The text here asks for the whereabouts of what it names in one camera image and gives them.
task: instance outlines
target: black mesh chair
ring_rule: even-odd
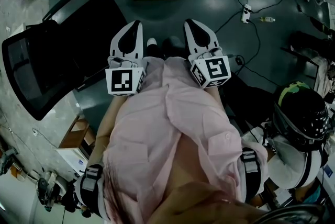
[[[9,82],[36,120],[71,90],[105,76],[110,42],[127,23],[114,0],[89,0],[64,22],[52,20],[69,1],[60,0],[41,24],[2,44]]]

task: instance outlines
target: power adapter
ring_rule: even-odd
[[[235,61],[236,61],[236,63],[237,63],[238,66],[243,65],[243,61],[242,61],[242,59],[241,59],[239,56],[237,56],[237,57],[235,58]]]

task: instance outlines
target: person wearing helmet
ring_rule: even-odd
[[[325,101],[307,84],[297,81],[274,93],[273,134],[277,155],[269,161],[269,176],[280,188],[307,186],[325,163],[329,129]]]

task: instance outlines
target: forearm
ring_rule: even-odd
[[[219,106],[222,108],[222,110],[224,111],[224,106],[221,102],[221,97],[220,97],[220,94],[219,94],[219,89],[218,87],[210,87],[210,88],[206,88],[205,91],[210,94],[215,100],[216,102],[219,104]]]
[[[92,151],[90,159],[88,160],[87,166],[100,162],[103,153],[109,144],[110,135],[115,126],[116,116],[126,100],[127,97],[116,96],[111,101],[110,106],[100,123],[96,136],[95,147]]]

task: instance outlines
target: black strap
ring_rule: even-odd
[[[255,151],[250,148],[243,148],[242,151],[241,161],[245,168],[245,186],[247,188],[245,202],[247,203],[260,189],[262,173]]]
[[[308,152],[307,153],[306,165],[305,165],[305,171],[304,171],[304,174],[303,174],[299,184],[296,186],[296,188],[300,188],[301,186],[303,186],[304,183],[306,182],[306,180],[308,179],[311,163],[312,163],[312,153]]]
[[[90,167],[98,168],[99,171],[96,177],[92,177],[91,175],[88,174],[88,170]],[[85,170],[85,175],[82,181],[80,182],[80,195],[81,195],[82,201],[84,202],[85,206],[87,206],[92,212],[96,213],[98,216],[101,217],[99,213],[99,207],[98,207],[99,189],[98,189],[97,181],[101,178],[103,168],[98,164],[92,165],[90,167]],[[87,177],[96,180],[93,191],[89,191],[83,188],[83,182],[85,178]]]

